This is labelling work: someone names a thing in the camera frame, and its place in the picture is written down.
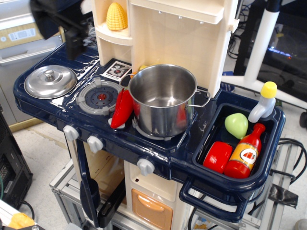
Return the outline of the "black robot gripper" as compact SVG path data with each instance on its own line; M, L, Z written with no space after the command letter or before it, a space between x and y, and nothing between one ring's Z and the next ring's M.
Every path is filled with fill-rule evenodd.
M87 47L84 39L87 30L81 26L83 14L81 0L31 0L30 9L41 35L48 39L63 27L65 32L67 57L75 60Z

